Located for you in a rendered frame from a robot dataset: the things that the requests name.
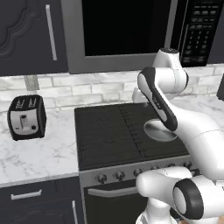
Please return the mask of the grey wall outlet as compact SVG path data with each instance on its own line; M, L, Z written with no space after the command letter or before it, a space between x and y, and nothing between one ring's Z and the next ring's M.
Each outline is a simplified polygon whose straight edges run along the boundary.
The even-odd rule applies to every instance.
M38 76L33 74L33 75L25 75L24 76L24 82L26 85L26 89L28 91L34 91L34 90L39 90L39 81L38 81Z

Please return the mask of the dark upper cupboard door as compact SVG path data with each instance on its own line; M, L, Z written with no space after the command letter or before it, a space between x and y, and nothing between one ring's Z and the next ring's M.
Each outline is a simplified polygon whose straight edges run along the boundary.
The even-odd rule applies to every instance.
M46 20L51 5L57 61L53 61ZM67 71L60 0L0 0L0 76Z

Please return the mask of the dark drawer front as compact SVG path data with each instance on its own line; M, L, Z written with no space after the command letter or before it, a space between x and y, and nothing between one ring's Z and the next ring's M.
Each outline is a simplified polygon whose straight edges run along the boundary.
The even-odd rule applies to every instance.
M0 188L0 207L16 204L30 205L63 199L81 199L78 177L60 178Z

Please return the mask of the black stove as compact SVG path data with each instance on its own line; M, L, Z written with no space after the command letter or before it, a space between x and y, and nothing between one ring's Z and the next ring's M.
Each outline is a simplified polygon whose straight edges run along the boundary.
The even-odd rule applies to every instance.
M200 173L179 139L162 143L145 134L144 124L156 117L152 107L142 103L77 108L74 111L85 224L85 187L136 180L133 171L137 168L145 172L153 165L159 168L166 168L168 164L183 166L185 161L192 162L192 175ZM124 172L122 181L116 179L116 172ZM104 184L97 181L99 174L107 176Z

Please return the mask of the dark cupboard door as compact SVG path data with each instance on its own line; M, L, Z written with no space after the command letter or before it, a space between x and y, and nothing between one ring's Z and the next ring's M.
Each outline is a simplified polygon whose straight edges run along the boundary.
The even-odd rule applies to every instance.
M51 5L57 61L53 61L46 20ZM0 76L67 71L60 0L0 0Z
M58 199L32 205L0 208L0 224L74 224L73 199ZM76 204L78 223L85 224Z

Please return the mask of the dark upper cupboard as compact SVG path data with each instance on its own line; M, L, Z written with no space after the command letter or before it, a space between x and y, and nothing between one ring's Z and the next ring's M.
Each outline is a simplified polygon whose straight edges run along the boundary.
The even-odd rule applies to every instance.
M217 25L207 63L224 64L224 4L222 6L219 23Z

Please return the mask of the dark object at counter edge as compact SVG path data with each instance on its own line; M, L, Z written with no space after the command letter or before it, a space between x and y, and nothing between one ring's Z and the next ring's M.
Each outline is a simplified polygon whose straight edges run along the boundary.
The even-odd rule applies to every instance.
M219 100L224 101L224 82L220 83L219 89L217 91L217 97Z

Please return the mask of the dark lower cupboard door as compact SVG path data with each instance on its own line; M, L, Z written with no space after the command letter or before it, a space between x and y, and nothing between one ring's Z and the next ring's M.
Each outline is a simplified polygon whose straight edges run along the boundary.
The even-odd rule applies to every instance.
M0 224L74 224L73 199L58 199L32 205L0 208ZM76 204L78 223L85 224Z

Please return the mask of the black oven door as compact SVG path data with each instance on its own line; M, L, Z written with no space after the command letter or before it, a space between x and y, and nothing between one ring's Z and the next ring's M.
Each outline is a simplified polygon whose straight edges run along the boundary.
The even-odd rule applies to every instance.
M146 208L147 199L139 193L115 198L101 198L88 194L89 188L116 190L136 186L135 180L93 185L84 188L86 224L135 224Z

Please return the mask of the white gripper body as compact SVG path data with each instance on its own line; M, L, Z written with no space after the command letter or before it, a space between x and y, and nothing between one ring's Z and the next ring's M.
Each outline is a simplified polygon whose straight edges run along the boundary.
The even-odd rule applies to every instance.
M142 92L139 90L138 87L134 88L133 94L132 94L132 101L134 103L146 103L148 100L147 98L142 94Z

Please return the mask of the silver round pan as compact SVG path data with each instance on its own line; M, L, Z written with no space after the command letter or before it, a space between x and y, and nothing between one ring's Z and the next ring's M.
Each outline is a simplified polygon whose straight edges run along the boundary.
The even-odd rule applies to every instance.
M144 124L143 129L145 134L155 141L171 142L177 138L177 135L167 129L158 119L147 121Z

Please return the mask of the silver black microwave oven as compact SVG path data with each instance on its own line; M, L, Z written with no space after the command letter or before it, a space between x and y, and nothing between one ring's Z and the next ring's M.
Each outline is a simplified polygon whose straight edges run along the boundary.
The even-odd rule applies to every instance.
M141 70L161 48L203 67L224 0L61 0L68 71Z

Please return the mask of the black and silver toaster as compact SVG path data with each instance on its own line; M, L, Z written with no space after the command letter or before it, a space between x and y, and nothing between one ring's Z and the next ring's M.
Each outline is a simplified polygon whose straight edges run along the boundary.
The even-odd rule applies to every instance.
M20 95L13 99L7 112L13 140L43 138L46 132L46 110L38 94Z

